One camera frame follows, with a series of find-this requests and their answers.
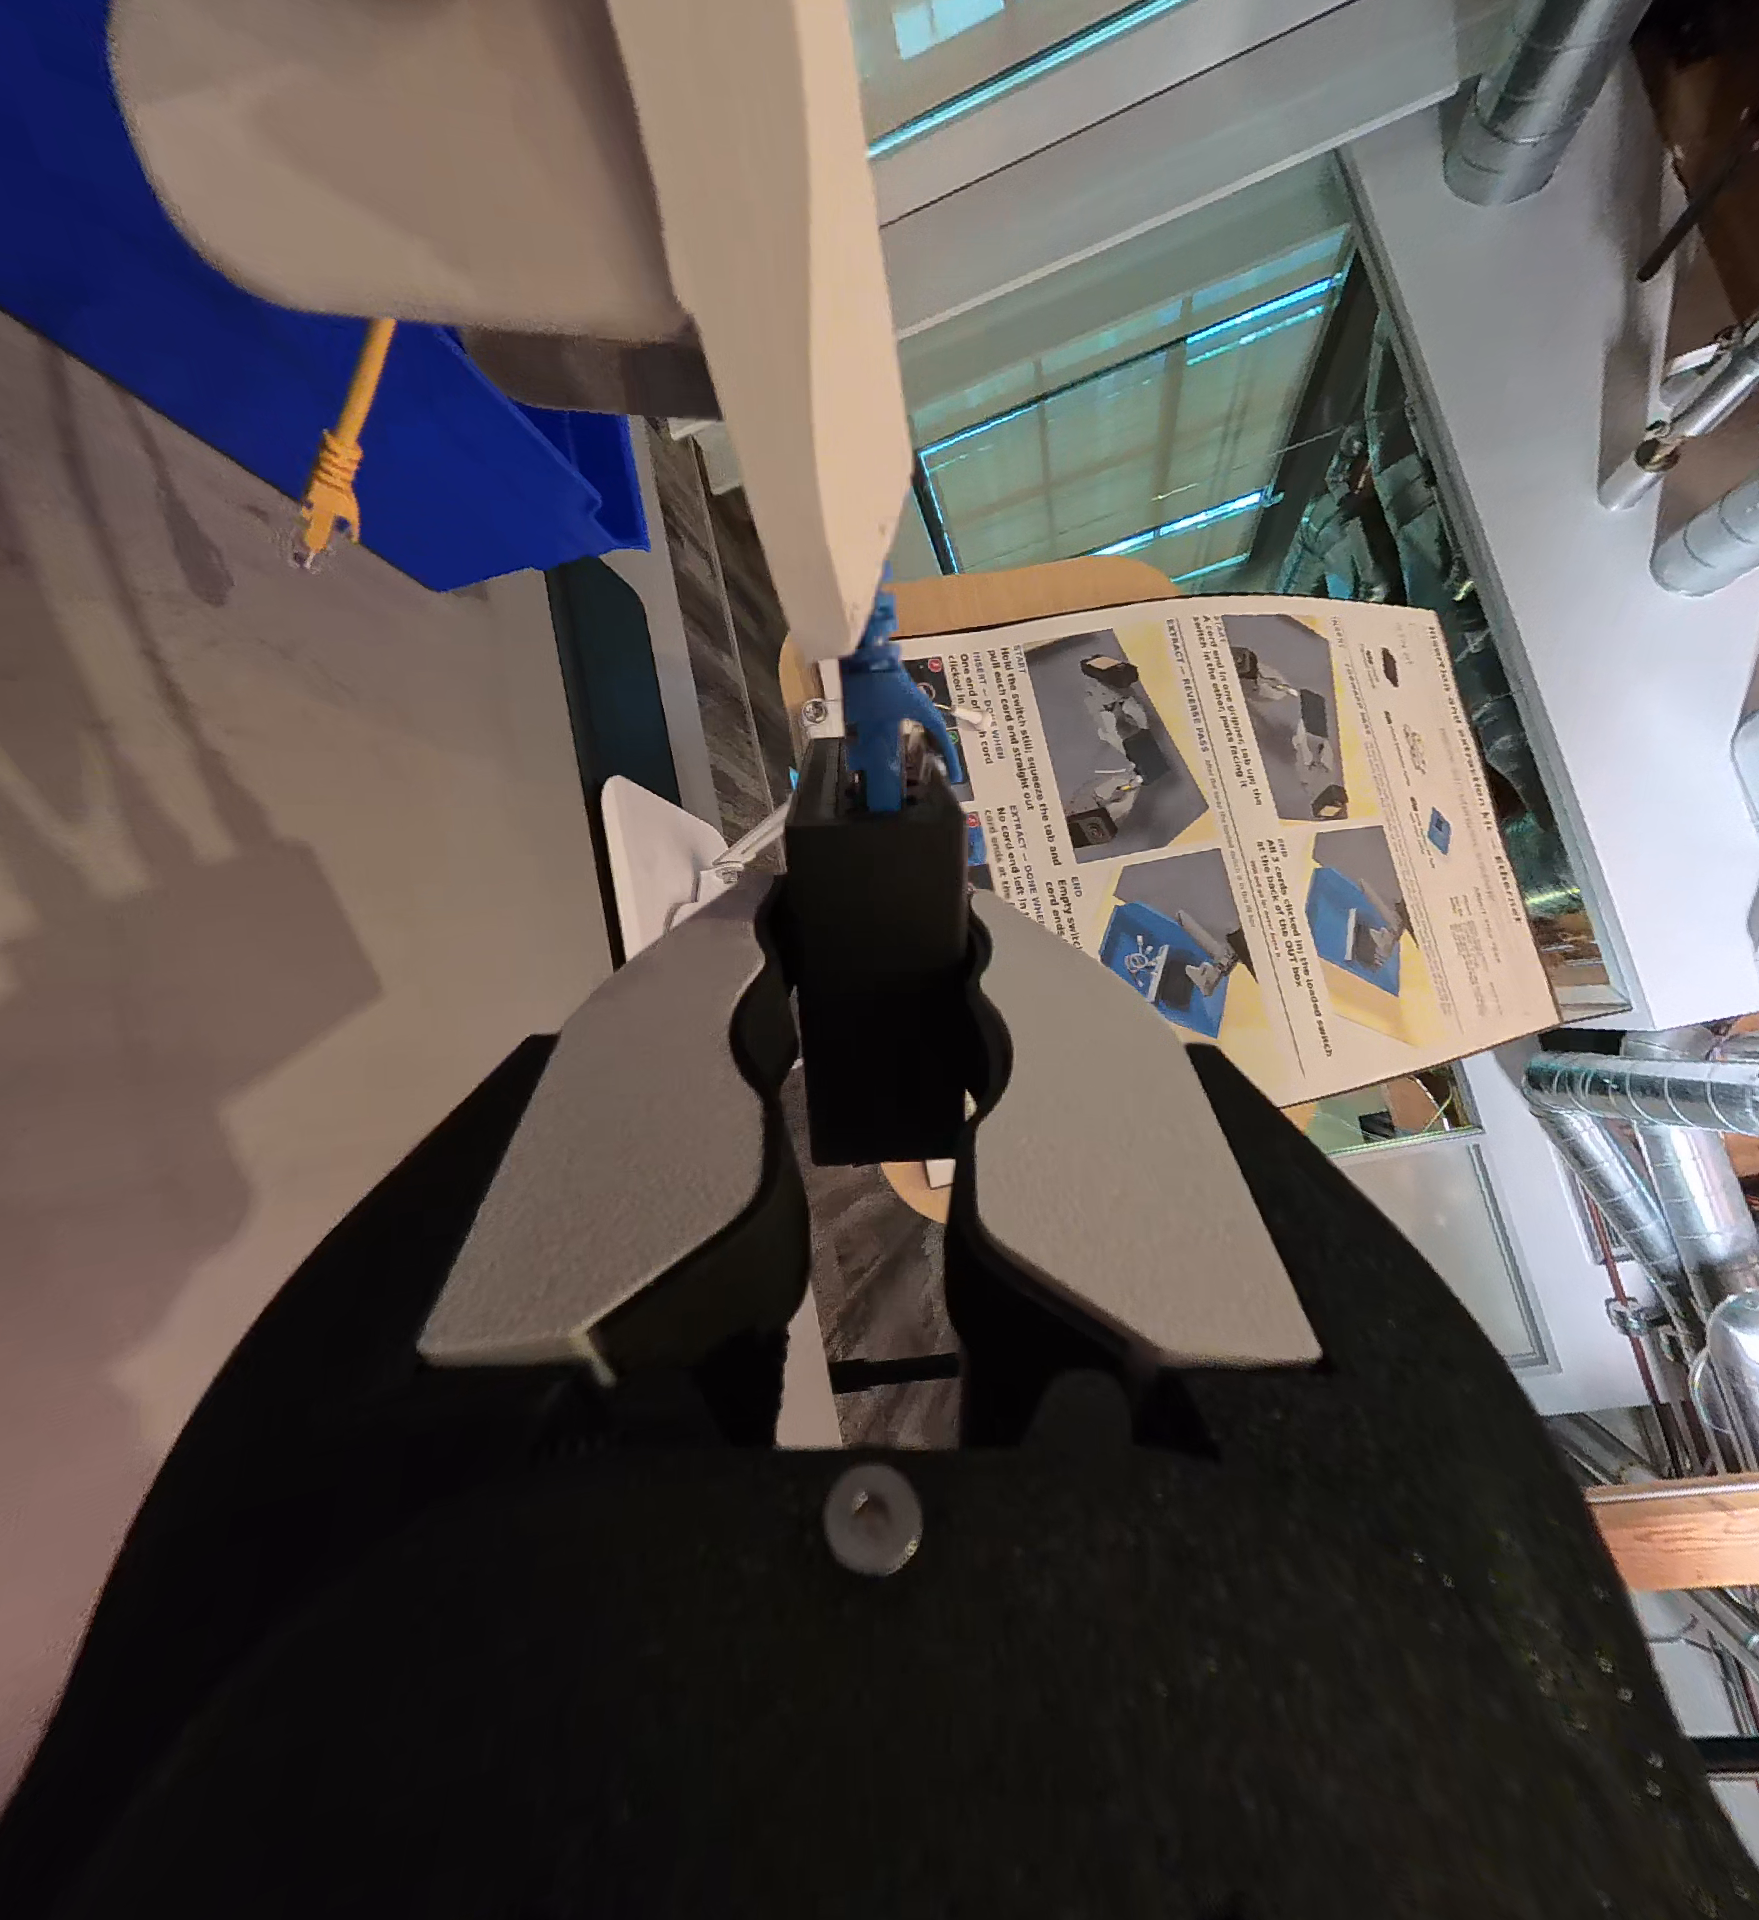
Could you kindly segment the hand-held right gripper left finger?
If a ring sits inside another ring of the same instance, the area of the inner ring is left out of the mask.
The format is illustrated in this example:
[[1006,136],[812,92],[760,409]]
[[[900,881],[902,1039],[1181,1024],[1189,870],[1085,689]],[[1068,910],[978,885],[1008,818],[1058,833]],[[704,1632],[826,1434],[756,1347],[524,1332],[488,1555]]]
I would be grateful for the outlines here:
[[736,885],[564,1025],[422,1325],[426,1364],[784,1385],[812,1241],[776,904]]

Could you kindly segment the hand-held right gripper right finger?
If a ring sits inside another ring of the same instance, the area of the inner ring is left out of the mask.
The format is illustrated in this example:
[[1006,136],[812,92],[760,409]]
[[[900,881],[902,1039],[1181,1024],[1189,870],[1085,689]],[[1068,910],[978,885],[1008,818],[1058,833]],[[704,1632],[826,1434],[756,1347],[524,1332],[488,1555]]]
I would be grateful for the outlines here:
[[982,1068],[948,1208],[964,1412],[1093,1374],[1127,1412],[1323,1345],[1177,1032],[1080,948],[976,893]]

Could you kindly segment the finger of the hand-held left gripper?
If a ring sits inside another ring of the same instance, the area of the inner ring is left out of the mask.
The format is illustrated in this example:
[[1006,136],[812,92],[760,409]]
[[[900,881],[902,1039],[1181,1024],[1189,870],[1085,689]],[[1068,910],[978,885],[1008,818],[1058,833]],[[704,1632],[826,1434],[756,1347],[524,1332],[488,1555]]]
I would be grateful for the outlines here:
[[690,330],[606,3],[120,2],[108,51],[172,223],[274,304]]
[[866,621],[912,476],[840,2],[614,2],[674,292],[788,621]]

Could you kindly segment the black network switch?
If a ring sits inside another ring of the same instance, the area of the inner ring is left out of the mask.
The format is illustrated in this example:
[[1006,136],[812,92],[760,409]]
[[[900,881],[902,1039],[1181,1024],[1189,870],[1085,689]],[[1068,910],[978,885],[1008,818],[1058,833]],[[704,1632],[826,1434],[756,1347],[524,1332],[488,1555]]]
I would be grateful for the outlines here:
[[796,995],[814,1163],[948,1159],[976,1039],[966,821],[940,772],[896,811],[856,803],[846,740],[804,756],[778,935]]

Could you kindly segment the blue plastic bin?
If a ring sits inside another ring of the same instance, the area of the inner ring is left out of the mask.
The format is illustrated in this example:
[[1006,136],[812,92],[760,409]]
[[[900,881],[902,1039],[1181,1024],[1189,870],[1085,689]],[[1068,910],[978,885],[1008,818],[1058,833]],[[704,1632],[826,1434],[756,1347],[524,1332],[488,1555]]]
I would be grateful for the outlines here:
[[[0,312],[296,500],[364,322],[262,300],[146,180],[106,2],[0,2]],[[506,395],[450,328],[404,322],[364,432],[364,543],[450,591],[648,549],[628,419]]]

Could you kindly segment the white stand base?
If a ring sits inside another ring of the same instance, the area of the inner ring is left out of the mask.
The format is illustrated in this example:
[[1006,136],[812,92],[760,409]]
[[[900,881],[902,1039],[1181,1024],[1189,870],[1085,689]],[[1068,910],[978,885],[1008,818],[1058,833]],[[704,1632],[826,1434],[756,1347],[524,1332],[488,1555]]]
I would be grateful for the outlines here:
[[740,870],[722,864],[722,832],[636,779],[604,781],[602,821],[628,961],[738,881]]

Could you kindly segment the silver ventilation duct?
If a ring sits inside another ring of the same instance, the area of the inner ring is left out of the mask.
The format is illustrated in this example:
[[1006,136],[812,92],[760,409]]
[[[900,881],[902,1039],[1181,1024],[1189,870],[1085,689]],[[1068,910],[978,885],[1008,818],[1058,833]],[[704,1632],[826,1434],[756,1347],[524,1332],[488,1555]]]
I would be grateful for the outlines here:
[[1465,204],[1509,206],[1553,177],[1649,2],[1529,2],[1505,55],[1485,71],[1445,150],[1443,180]]

